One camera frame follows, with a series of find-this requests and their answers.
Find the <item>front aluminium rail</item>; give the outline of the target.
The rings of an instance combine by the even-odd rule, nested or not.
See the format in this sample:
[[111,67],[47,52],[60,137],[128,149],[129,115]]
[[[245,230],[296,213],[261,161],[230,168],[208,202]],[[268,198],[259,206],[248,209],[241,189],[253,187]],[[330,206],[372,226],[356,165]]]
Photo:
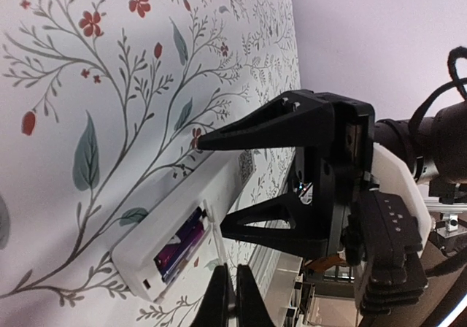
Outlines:
[[356,326],[363,320],[348,282],[319,279],[307,285],[299,257],[257,247],[250,264],[275,326]]

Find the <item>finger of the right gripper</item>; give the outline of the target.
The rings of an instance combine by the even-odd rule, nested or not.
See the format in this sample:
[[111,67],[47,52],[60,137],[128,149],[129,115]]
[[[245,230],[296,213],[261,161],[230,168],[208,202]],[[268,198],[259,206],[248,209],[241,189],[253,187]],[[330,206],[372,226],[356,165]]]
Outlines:
[[330,166],[319,166],[309,183],[290,170],[280,195],[226,215],[222,236],[303,259],[333,255],[333,197]]
[[198,138],[199,150],[317,147],[333,141],[332,103],[307,91],[286,91],[241,120]]

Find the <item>blue battery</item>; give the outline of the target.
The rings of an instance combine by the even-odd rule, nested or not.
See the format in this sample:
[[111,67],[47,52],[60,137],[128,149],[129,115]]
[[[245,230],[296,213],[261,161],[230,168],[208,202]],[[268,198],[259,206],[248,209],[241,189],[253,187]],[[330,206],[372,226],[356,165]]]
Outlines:
[[182,259],[185,258],[188,253],[198,244],[203,235],[204,224],[202,221],[198,221],[197,224],[190,230],[185,239],[180,243],[167,264],[161,269],[162,280],[165,283],[171,279],[171,276],[174,274]]
[[166,272],[184,251],[204,232],[203,211],[198,207],[155,257],[156,266]]

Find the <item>white remote control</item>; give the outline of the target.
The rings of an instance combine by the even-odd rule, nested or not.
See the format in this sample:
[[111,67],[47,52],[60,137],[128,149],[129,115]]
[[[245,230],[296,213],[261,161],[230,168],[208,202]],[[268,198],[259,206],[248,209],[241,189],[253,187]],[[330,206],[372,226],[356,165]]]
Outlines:
[[214,152],[120,240],[112,261],[139,298],[174,295],[201,261],[224,254],[220,223],[254,174],[251,151]]

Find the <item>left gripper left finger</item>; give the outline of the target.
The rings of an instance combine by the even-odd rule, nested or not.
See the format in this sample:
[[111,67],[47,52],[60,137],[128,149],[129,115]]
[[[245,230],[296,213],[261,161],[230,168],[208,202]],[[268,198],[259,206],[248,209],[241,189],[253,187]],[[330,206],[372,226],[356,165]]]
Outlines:
[[216,266],[212,272],[198,312],[190,327],[228,326],[230,301],[230,274],[226,264]]

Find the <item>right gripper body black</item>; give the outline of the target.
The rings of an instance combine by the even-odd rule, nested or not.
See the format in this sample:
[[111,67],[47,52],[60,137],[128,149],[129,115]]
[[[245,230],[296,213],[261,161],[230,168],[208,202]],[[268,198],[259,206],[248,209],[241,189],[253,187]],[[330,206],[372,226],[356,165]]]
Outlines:
[[300,126],[308,142],[296,147],[298,178],[312,184],[309,231],[325,244],[320,256],[343,250],[348,261],[359,261],[363,235],[352,205],[370,184],[374,108],[334,93],[299,96],[299,109],[312,105]]

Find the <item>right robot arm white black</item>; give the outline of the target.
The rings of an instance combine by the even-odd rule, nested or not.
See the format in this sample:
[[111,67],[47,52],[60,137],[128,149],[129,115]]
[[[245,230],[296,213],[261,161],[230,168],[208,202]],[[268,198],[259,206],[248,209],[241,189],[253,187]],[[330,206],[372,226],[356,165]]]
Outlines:
[[363,238],[351,206],[374,176],[374,148],[402,160],[416,181],[466,181],[466,104],[428,117],[427,99],[409,120],[375,120],[374,108],[334,93],[287,91],[245,118],[198,138],[199,150],[291,147],[295,181],[312,186],[312,203],[286,193],[224,218],[222,235],[306,259],[345,248],[358,259]]

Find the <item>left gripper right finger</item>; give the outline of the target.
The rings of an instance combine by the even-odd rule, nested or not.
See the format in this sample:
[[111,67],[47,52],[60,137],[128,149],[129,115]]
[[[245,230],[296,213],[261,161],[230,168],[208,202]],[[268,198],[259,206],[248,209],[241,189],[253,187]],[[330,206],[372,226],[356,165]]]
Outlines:
[[236,276],[236,321],[240,327],[275,327],[252,270],[239,265]]

